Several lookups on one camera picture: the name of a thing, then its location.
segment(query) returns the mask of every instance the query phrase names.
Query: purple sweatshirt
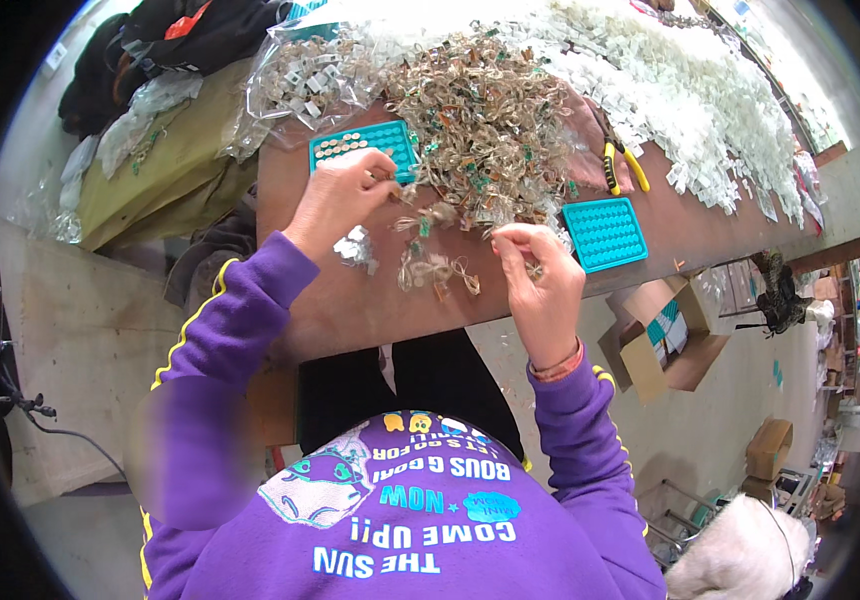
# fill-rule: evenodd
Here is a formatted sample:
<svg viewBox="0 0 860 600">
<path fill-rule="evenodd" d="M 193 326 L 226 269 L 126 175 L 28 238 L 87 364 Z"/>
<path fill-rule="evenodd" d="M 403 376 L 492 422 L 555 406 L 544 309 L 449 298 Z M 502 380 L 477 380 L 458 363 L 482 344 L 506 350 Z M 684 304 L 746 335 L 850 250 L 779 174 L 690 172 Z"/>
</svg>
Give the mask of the purple sweatshirt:
<svg viewBox="0 0 860 600">
<path fill-rule="evenodd" d="M 243 392 L 318 272 L 279 232 L 226 263 L 153 386 L 208 376 Z M 259 486 L 216 529 L 181 531 L 144 513 L 148 598 L 663 600 L 607 413 L 613 378 L 584 359 L 559 381 L 530 382 L 553 497 L 473 423 L 375 414 Z"/>
</svg>

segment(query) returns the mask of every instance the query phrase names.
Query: black cable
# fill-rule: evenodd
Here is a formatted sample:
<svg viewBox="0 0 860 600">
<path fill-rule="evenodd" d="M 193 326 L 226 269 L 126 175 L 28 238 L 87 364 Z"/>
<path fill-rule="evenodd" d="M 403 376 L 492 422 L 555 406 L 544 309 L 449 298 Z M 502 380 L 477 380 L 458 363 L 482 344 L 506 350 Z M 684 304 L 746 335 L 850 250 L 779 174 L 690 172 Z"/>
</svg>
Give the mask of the black cable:
<svg viewBox="0 0 860 600">
<path fill-rule="evenodd" d="M 761 500 L 760 498 L 756 498 L 756 501 L 763 505 L 763 508 L 767 509 L 767 515 L 770 516 L 770 519 L 773 520 L 773 524 L 776 525 L 776 529 L 780 530 L 780 534 L 783 536 L 783 543 L 787 545 L 787 557 L 790 559 L 790 590 L 793 590 L 793 587 L 797 584 L 797 567 L 793 563 L 793 552 L 790 550 L 790 540 L 787 538 L 787 534 L 784 533 L 784 528 L 781 527 L 781 524 L 777 522 L 777 518 L 774 516 L 773 509 L 767 506 L 767 503 Z"/>
<path fill-rule="evenodd" d="M 106 458 L 106 460 L 112 463 L 113 467 L 117 470 L 117 473 L 119 473 L 120 476 L 124 478 L 124 481 L 127 481 L 127 474 L 124 473 L 124 469 L 120 467 L 120 464 L 113 460 L 113 457 L 110 455 L 110 453 L 108 453 L 107 450 L 104 450 L 99 443 L 94 441 L 89 436 L 76 431 L 70 431 L 69 429 L 48 429 L 47 427 L 44 427 L 43 425 L 38 423 L 34 416 L 30 414 L 31 409 L 27 408 L 28 403 L 26 402 L 26 400 L 24 400 L 23 392 L 16 387 L 14 380 L 10 376 L 10 371 L 7 369 L 7 365 L 1 364 L 0 366 L 3 369 L 3 372 L 0 373 L 1 380 L 3 380 L 6 387 L 10 389 L 10 393 L 20 399 L 20 401 L 16 402 L 16 404 L 23 410 L 23 414 L 27 416 L 27 419 L 29 419 L 29 422 L 32 423 L 33 426 L 35 426 L 37 429 L 44 433 L 59 433 L 65 436 L 74 436 L 76 438 L 83 438 L 84 440 L 87 440 L 93 446 L 93 448 L 100 451 L 100 454 L 102 454 Z"/>
</svg>

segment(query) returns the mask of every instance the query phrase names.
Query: pliers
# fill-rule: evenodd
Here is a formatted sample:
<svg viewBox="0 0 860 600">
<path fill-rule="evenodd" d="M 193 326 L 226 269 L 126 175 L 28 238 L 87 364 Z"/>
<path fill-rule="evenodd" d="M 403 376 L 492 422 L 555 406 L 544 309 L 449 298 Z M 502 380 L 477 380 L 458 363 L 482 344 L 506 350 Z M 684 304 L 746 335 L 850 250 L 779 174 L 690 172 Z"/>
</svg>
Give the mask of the pliers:
<svg viewBox="0 0 860 600">
<path fill-rule="evenodd" d="M 606 177 L 606 184 L 610 188 L 610 194 L 614 196 L 620 195 L 620 184 L 616 182 L 616 171 L 614 170 L 614 156 L 617 150 L 620 151 L 620 154 L 627 160 L 633 173 L 636 174 L 636 179 L 640 182 L 640 189 L 644 192 L 649 192 L 650 181 L 647 180 L 647 175 L 643 173 L 640 162 L 637 162 L 637 157 L 634 156 L 634 153 L 627 150 L 623 142 L 620 141 L 620 138 L 616 136 L 614 126 L 610 124 L 610 119 L 607 118 L 607 114 L 604 113 L 603 108 L 592 109 L 590 112 L 604 133 L 604 176 Z"/>
</svg>

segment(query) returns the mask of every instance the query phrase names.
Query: brown tabletop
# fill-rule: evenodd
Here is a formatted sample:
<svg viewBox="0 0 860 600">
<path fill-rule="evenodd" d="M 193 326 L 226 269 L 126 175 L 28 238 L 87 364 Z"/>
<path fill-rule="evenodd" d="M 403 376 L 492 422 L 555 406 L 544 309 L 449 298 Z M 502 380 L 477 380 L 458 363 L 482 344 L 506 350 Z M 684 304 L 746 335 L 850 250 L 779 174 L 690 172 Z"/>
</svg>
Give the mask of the brown tabletop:
<svg viewBox="0 0 860 600">
<path fill-rule="evenodd" d="M 374 108 L 354 119 L 350 129 L 390 120 L 391 115 Z M 643 145 L 639 162 L 651 189 L 628 194 L 649 257 L 589 274 L 583 295 L 595 296 L 643 282 L 664 278 L 678 271 L 709 267 L 756 251 L 779 246 L 805 235 L 816 234 L 813 221 L 804 230 L 787 221 L 768 222 L 754 200 L 743 198 L 739 213 L 724 214 L 720 207 L 706 208 L 690 192 L 678 195 L 665 178 L 670 161 L 656 144 Z M 265 145 L 260 149 L 257 241 L 274 230 L 282 230 L 293 218 L 304 193 L 310 167 L 307 144 L 285 151 Z M 580 189 L 578 201 L 608 198 L 606 191 Z M 419 191 L 415 205 L 424 207 L 440 197 L 430 187 Z M 453 277 L 451 293 L 440 302 L 431 288 L 402 292 L 397 284 L 400 255 L 407 233 L 396 233 L 389 225 L 398 217 L 413 215 L 412 208 L 387 203 L 362 225 L 370 232 L 380 266 L 368 276 L 362 267 L 351 268 L 329 253 L 320 274 L 291 307 L 292 319 L 274 342 L 270 356 L 283 364 L 372 348 L 390 342 L 499 319 L 510 314 L 507 284 L 499 259 L 491 245 L 481 241 L 480 231 L 462 232 L 458 227 L 434 228 L 426 242 L 428 250 L 457 258 L 467 257 L 466 271 L 480 277 L 482 293 L 472 296 L 463 282 Z"/>
</svg>

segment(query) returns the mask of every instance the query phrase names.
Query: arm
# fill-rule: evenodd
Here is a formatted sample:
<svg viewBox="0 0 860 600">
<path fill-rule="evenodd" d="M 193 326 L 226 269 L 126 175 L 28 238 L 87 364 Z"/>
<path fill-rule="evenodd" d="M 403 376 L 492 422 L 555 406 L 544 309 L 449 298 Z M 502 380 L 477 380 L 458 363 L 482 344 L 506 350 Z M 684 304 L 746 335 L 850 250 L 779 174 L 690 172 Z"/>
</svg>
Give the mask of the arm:
<svg viewBox="0 0 860 600">
<path fill-rule="evenodd" d="M 348 152 L 317 167 L 286 230 L 270 234 L 245 261 L 230 260 L 222 266 L 213 295 L 184 323 L 150 389 L 170 379 L 206 376 L 244 394 L 263 354 L 289 321 L 290 305 L 320 272 L 316 262 L 398 190 L 395 181 L 378 181 L 370 174 L 396 170 L 390 157 L 376 149 Z M 196 440 L 219 439 L 220 433 L 180 441 L 192 448 Z M 195 450 L 208 452 L 199 444 Z M 140 569 L 147 597 L 180 598 L 217 530 L 183 531 L 142 508 L 140 512 L 144 538 Z"/>
<path fill-rule="evenodd" d="M 607 413 L 614 378 L 587 362 L 583 343 L 574 342 L 586 274 L 545 226 L 515 223 L 493 238 L 509 309 L 530 354 L 528 377 L 554 496 L 580 523 L 626 598 L 663 599 L 664 577 L 643 540 L 646 523 L 633 497 L 627 450 Z M 539 261 L 539 279 L 527 275 L 524 255 Z"/>
</svg>

